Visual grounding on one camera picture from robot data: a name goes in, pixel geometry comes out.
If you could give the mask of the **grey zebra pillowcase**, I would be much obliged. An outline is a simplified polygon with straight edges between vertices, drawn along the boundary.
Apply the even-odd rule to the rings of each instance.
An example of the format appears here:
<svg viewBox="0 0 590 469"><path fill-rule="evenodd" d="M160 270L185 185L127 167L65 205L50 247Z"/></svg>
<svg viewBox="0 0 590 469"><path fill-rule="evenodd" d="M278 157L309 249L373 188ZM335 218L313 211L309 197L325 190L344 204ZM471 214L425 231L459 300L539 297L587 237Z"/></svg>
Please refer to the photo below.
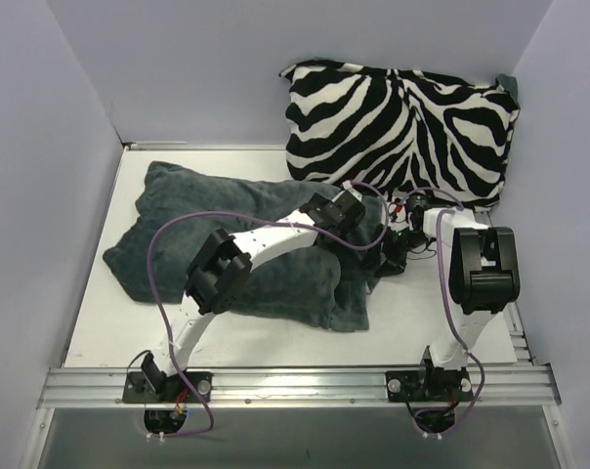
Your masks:
<svg viewBox="0 0 590 469"><path fill-rule="evenodd" d="M307 203L314 194L331 199L338 188L316 182L249 182L203 175L173 163L154 161L144 178L145 189L135 202L135 224L104 254L105 264L134 301L153 303L148 283L148 246L166 223L190 213L222 210L277 221ZM350 236L357 244L382 231L384 208L367 192L364 218ZM251 230L252 223L232 217L202 217L175 224L156 244L153 266L164 303L183 299L187 269L205 239L214 231L229 234ZM378 280L377 248L356 252L312 246L284 254L251 273L232 308L266 319L295 320L336 332L366 331L366 298Z"/></svg>

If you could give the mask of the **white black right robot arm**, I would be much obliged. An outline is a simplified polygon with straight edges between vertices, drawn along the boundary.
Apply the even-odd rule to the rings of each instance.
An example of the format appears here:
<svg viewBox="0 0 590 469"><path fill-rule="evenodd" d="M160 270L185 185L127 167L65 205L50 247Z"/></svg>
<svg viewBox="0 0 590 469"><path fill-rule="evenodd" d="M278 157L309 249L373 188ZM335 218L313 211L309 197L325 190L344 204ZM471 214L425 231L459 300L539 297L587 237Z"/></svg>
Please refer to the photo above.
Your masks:
<svg viewBox="0 0 590 469"><path fill-rule="evenodd" d="M436 400L450 388L451 372L459 373L482 352L496 351L501 342L490 334L491 323L516 302L521 290L515 236L511 229L479 222L474 211L431 205L423 193L403 201L404 227L388 230L382 241L379 277L401 274L408 252L433 242L437 258L439 305L426 314L437 322L431 341L410 339L403 362L415 365L423 348L421 369L415 376L418 393Z"/></svg>

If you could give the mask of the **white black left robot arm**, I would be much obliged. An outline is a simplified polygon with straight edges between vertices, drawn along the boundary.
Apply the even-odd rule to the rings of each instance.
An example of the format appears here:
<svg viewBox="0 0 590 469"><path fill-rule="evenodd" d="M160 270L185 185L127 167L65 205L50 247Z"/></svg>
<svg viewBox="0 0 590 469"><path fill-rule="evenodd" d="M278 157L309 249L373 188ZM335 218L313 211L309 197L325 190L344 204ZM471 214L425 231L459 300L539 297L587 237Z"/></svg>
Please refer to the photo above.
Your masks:
<svg viewBox="0 0 590 469"><path fill-rule="evenodd" d="M347 241L348 233L358 227L365 214L361 196L345 190L331 199L318 193L287 216L268 221L231 211L204 211L178 217L157 230L147 250L147 278L156 307L165 327L165 336L141 364L146 391L159 402L174 399L190 355L203 332L217 315L232 308L251 273L286 253L315 245L321 238L330 239L355 251L375 246ZM153 256L159 238L175 224L202 217L246 219L259 226L246 232L229 234L223 229L211 233L200 246L187 269L183 295L193 307L170 321L158 292Z"/></svg>

